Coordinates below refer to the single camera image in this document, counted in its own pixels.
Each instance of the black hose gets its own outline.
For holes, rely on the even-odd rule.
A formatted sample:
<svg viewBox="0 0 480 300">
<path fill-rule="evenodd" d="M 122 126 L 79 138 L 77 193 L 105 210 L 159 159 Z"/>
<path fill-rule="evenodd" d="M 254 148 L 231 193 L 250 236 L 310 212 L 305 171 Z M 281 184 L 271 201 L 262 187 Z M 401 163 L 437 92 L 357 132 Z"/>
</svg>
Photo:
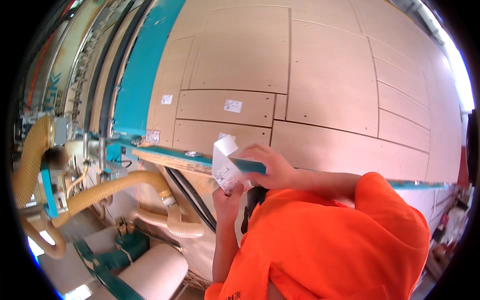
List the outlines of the black hose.
<svg viewBox="0 0 480 300">
<path fill-rule="evenodd" d="M 173 182 L 178 186 L 178 188 L 180 189 L 180 191 L 182 192 L 182 194 L 185 196 L 185 198 L 187 198 L 188 202 L 190 203 L 190 205 L 193 207 L 193 209 L 197 212 L 197 214 L 200 216 L 200 218 L 202 219 L 202 221 L 204 221 L 205 224 L 207 224 L 207 226 L 214 232 L 216 233 L 216 227 L 213 226 L 212 223 L 210 223 L 210 221 L 205 217 L 205 215 L 202 213 L 202 211 L 200 210 L 200 208 L 198 208 L 197 204 L 193 201 L 193 199 L 190 197 L 190 195 L 188 195 L 187 191 L 185 190 L 185 188 L 180 184 L 180 182 L 178 181 L 178 179 L 175 177 L 175 175 L 173 175 L 172 171 L 170 168 L 167 168 L 165 167 L 165 169 L 167 170 L 167 173 L 168 175 L 172 178 Z"/>
<path fill-rule="evenodd" d="M 117 34 L 117 32 L 118 32 L 121 24 L 123 23 L 123 20 L 127 16 L 128 12 L 132 8 L 134 2 L 135 1 L 128 2 L 125 9 L 121 12 L 120 17 L 115 22 L 115 25 L 113 26 L 112 31 L 108 35 L 107 41 L 102 48 L 102 52 L 100 53 L 100 56 L 98 57 L 98 62 L 96 63 L 95 71 L 93 72 L 93 75 L 92 75 L 92 83 L 90 84 L 90 88 L 88 89 L 88 98 L 87 98 L 87 105 L 86 105 L 86 109 L 85 109 L 85 120 L 84 120 L 84 132 L 85 133 L 88 133 L 90 131 L 90 119 L 92 117 L 93 99 L 95 97 L 96 86 L 98 84 L 98 79 L 100 77 L 100 72 L 102 71 L 103 63 L 105 62 L 105 58 L 107 57 L 108 50 L 110 49 L 110 46 L 112 45 L 112 42 L 113 42 L 113 39 L 115 38 L 115 35 Z"/>
<path fill-rule="evenodd" d="M 188 180 L 183 176 L 182 173 L 180 173 L 178 170 L 175 170 L 175 169 L 172 169 L 172 168 L 169 168 L 172 173 L 177 176 L 178 179 L 180 179 L 180 181 L 183 183 L 183 185 L 187 188 L 187 190 L 189 190 L 190 194 L 192 194 L 192 196 L 195 198 L 195 200 L 197 200 L 198 202 L 198 205 L 200 206 L 200 208 L 203 210 L 205 216 L 208 218 L 208 220 L 210 221 L 210 223 L 215 226 L 216 228 L 216 220 L 215 218 L 213 217 L 212 213 L 210 212 L 210 210 L 208 209 L 208 207 L 205 205 L 205 202 L 202 200 L 202 198 L 200 197 L 200 195 L 197 193 L 196 189 L 193 188 L 193 186 L 190 184 L 190 182 L 188 182 Z"/>
<path fill-rule="evenodd" d="M 152 0 L 145 0 L 137 10 L 135 16 L 133 16 L 132 21 L 128 25 L 127 30 L 125 31 L 125 34 L 120 41 L 117 53 L 115 53 L 115 57 L 113 58 L 112 66 L 110 68 L 110 72 L 108 73 L 107 83 L 105 84 L 105 91 L 103 93 L 100 121 L 98 122 L 99 137 L 107 137 L 108 119 L 110 118 L 110 105 L 112 103 L 113 89 L 115 88 L 115 80 L 117 79 L 117 75 L 119 73 L 120 63 L 125 55 L 125 52 L 127 51 L 128 44 L 132 39 L 137 25 L 139 24 L 151 2 Z"/>
</svg>

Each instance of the hand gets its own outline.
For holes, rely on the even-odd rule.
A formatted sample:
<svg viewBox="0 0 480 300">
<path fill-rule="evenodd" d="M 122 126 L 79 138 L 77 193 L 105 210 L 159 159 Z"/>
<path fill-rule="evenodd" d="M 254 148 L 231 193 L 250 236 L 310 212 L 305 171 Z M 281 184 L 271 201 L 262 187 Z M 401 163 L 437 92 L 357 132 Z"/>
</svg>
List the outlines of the hand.
<svg viewBox="0 0 480 300">
<path fill-rule="evenodd" d="M 235 223 L 239 214 L 240 197 L 243 193 L 243 184 L 239 183 L 232 191 L 229 197 L 222 188 L 218 187 L 213 194 L 213 206 L 216 211 L 216 220 L 218 224 Z"/>
<path fill-rule="evenodd" d="M 266 166 L 266 175 L 257 172 L 248 173 L 246 178 L 261 184 L 266 189 L 280 190 L 292 188 L 298 176 L 281 154 L 266 145 L 252 144 L 240 154 L 240 158 L 253 157 Z"/>
</svg>

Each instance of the sticker on board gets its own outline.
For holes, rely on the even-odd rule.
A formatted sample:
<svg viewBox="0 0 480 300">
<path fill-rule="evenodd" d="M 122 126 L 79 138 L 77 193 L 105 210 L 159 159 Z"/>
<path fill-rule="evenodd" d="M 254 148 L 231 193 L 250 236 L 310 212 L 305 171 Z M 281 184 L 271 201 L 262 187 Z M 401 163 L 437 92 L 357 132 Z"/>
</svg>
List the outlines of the sticker on board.
<svg viewBox="0 0 480 300">
<path fill-rule="evenodd" d="M 227 101 L 225 101 L 225 105 L 223 106 L 223 109 L 226 111 L 240 112 L 242 103 L 243 102 L 241 101 L 228 99 Z"/>
<path fill-rule="evenodd" d="M 147 129 L 145 132 L 145 142 L 151 144 L 160 143 L 160 130 Z"/>
<path fill-rule="evenodd" d="M 160 104 L 172 104 L 173 95 L 163 95 Z"/>
</svg>

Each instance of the teal metal bar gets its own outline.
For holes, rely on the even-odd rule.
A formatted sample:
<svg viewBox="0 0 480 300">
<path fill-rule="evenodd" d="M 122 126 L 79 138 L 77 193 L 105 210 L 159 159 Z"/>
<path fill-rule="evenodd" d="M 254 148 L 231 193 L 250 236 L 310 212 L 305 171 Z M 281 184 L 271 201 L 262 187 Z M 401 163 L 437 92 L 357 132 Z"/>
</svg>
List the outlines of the teal metal bar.
<svg viewBox="0 0 480 300">
<path fill-rule="evenodd" d="M 145 135 L 153 83 L 168 35 L 185 0 L 161 0 L 146 16 L 118 93 L 113 129 Z"/>
</svg>

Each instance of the orange shirt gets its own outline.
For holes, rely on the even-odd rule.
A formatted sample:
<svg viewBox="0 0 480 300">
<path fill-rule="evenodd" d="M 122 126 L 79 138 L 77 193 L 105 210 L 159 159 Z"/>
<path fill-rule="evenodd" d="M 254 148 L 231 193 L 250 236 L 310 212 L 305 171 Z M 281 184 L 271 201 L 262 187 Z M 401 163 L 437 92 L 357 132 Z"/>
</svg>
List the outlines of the orange shirt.
<svg viewBox="0 0 480 300">
<path fill-rule="evenodd" d="M 206 300 L 264 300 L 267 282 L 288 300 L 408 299 L 430 230 L 378 173 L 363 175 L 355 209 L 310 192 L 272 190 L 257 205 L 225 283 Z"/>
</svg>

